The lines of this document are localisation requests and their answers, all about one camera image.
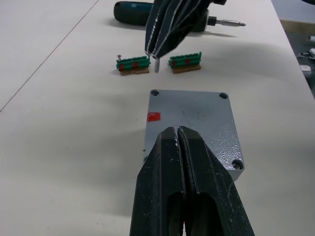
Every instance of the screw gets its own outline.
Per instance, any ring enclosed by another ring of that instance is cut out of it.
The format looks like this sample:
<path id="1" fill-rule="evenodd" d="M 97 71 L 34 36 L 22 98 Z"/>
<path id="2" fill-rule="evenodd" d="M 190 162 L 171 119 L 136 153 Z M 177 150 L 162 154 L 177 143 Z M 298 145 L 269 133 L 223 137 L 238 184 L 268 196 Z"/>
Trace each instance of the screw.
<path id="1" fill-rule="evenodd" d="M 158 95 L 159 95 L 159 91 L 157 91 L 157 90 L 151 90 L 151 94 L 152 94 L 153 96 L 158 96 Z"/>
<path id="2" fill-rule="evenodd" d="M 239 170 L 239 169 L 241 168 L 241 167 L 240 167 L 238 164 L 236 164 L 236 163 L 233 163 L 232 165 L 233 165 L 233 168 L 236 169 L 236 170 Z"/>
<path id="3" fill-rule="evenodd" d="M 220 98 L 227 99 L 228 95 L 225 92 L 220 93 Z"/>

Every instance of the cork base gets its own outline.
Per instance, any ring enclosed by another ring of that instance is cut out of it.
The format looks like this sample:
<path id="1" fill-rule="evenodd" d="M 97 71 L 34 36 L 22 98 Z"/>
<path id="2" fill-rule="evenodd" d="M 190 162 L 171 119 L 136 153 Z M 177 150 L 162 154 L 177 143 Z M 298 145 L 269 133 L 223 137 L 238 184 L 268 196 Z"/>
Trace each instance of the cork base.
<path id="1" fill-rule="evenodd" d="M 180 67 L 174 67 L 172 68 L 173 74 L 179 74 L 179 73 L 185 73 L 193 70 L 200 70 L 201 66 L 198 65 L 184 65 Z"/>
<path id="2" fill-rule="evenodd" d="M 149 68 L 142 67 L 142 68 L 135 68 L 132 70 L 122 70 L 120 72 L 121 75 L 140 75 L 140 74 L 147 74 L 149 73 Z"/>

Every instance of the metal enclosure lid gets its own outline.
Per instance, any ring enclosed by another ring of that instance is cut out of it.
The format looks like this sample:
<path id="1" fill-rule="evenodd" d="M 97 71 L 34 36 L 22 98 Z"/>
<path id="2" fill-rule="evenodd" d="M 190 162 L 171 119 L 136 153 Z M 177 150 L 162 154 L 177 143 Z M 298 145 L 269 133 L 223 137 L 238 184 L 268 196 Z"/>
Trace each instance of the metal enclosure lid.
<path id="1" fill-rule="evenodd" d="M 167 127 L 196 130 L 237 180 L 245 168 L 229 97 L 207 91 L 152 90 L 145 136 L 148 156 L 158 134 Z"/>

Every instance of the red dot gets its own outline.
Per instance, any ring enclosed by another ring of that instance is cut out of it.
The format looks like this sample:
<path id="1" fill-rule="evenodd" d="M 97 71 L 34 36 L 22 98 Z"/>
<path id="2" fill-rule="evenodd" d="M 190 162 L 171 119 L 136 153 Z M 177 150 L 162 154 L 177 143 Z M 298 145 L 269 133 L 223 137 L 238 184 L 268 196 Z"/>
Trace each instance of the red dot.
<path id="1" fill-rule="evenodd" d="M 133 62 L 132 63 L 132 68 L 137 68 L 138 67 L 138 63 L 137 62 Z"/>

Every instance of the table surface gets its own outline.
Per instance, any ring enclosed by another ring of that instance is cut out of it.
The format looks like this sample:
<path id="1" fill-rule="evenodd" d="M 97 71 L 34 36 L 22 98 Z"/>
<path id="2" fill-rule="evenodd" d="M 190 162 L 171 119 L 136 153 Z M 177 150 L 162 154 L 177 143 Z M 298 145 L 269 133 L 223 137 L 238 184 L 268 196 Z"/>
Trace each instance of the table surface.
<path id="1" fill-rule="evenodd" d="M 96 1 L 75 2 L 60 13 L 76 16 L 58 24 L 59 39 L 46 47 L 50 35 L 37 31 L 41 47 L 29 50 L 32 37 L 22 38 L 33 72 L 39 67 L 32 76 L 10 62 L 31 77 L 0 113 L 0 235 L 128 235 L 151 89 L 228 93 L 246 165 L 236 186 L 256 235 L 315 234 L 315 102 L 270 0 L 210 7 L 247 26 L 209 27 L 170 53 L 202 51 L 201 70 L 173 75 L 166 56 L 158 74 L 125 77 L 116 55 L 144 55 L 143 28 L 117 23 L 114 0 L 90 11 Z M 41 51 L 48 56 L 70 31 L 40 66 Z M 18 31 L 6 37 L 19 40 Z"/>
<path id="2" fill-rule="evenodd" d="M 2 0 L 0 110 L 96 0 Z"/>

